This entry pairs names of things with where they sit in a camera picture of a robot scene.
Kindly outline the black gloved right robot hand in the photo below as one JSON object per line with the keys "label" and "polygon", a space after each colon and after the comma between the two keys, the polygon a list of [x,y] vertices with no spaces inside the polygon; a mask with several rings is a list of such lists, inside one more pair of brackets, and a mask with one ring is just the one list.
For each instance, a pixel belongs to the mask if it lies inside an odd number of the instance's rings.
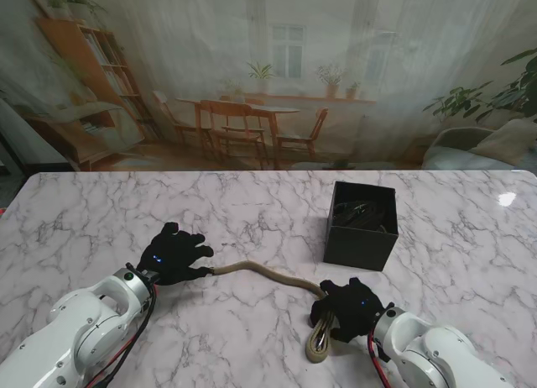
{"label": "black gloved right robot hand", "polygon": [[370,334],[378,319],[394,307],[392,302],[384,307],[378,296],[357,277],[352,277],[344,286],[324,280],[320,288],[326,295],[313,303],[310,323],[315,326],[324,313],[332,312],[339,327],[331,330],[331,337],[343,343]]}

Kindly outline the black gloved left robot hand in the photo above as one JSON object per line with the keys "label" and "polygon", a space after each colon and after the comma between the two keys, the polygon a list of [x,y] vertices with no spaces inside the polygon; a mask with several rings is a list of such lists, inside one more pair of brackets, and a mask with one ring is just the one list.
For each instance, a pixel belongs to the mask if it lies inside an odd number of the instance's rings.
{"label": "black gloved left robot hand", "polygon": [[159,286],[172,286],[212,275],[213,270],[208,267],[192,267],[198,259],[214,255],[205,241],[204,235],[187,233],[180,230],[178,223],[168,222],[144,250],[136,270],[158,274],[156,284]]}

